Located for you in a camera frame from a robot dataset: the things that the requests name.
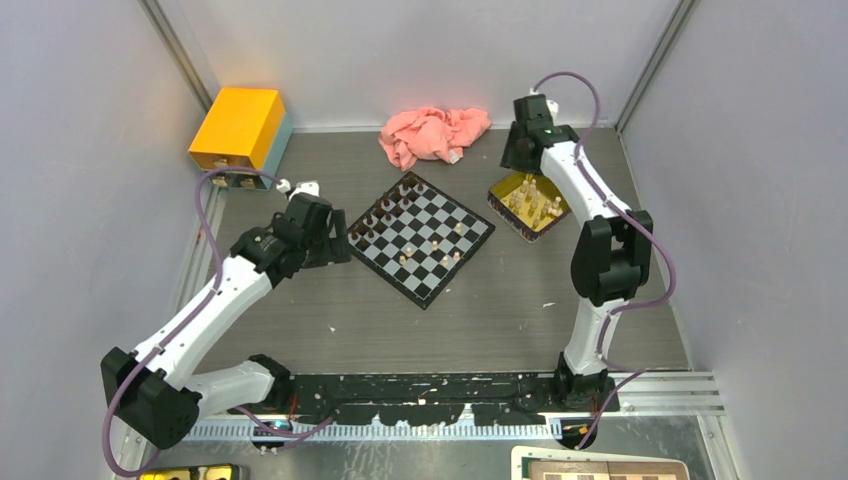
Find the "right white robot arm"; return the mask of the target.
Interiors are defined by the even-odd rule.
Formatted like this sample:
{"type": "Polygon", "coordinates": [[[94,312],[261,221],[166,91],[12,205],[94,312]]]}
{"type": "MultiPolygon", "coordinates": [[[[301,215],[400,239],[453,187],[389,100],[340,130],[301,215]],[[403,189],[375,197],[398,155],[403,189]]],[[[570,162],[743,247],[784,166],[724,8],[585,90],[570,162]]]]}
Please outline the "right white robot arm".
{"type": "Polygon", "coordinates": [[[545,177],[581,225],[570,266],[581,300],[551,382],[558,403],[577,411],[608,389],[606,353],[622,310],[649,278],[653,220],[616,205],[574,130],[556,125],[553,105],[539,93],[514,101],[501,165],[545,177]]]}

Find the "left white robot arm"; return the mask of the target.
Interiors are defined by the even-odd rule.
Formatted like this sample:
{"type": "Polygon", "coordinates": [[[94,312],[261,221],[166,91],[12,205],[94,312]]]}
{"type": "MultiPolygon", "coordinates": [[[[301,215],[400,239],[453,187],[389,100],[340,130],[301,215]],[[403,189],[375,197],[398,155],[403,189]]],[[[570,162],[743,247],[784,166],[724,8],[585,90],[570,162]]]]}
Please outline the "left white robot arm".
{"type": "Polygon", "coordinates": [[[159,332],[101,361],[114,415],[160,450],[210,415],[246,406],[277,413],[291,404],[290,371],[264,354],[206,374],[196,367],[254,303],[302,269],[347,263],[345,212],[309,193],[290,196],[266,226],[244,232],[216,274],[159,332]]]}

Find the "gold tin tray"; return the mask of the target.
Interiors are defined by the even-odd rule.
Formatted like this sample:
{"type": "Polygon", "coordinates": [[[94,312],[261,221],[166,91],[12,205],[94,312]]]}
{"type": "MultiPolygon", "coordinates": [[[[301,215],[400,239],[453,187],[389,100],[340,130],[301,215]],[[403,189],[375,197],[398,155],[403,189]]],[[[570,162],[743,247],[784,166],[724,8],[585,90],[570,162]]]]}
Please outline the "gold tin tray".
{"type": "Polygon", "coordinates": [[[537,242],[570,213],[551,180],[521,172],[492,185],[487,202],[528,243],[537,242]]]}

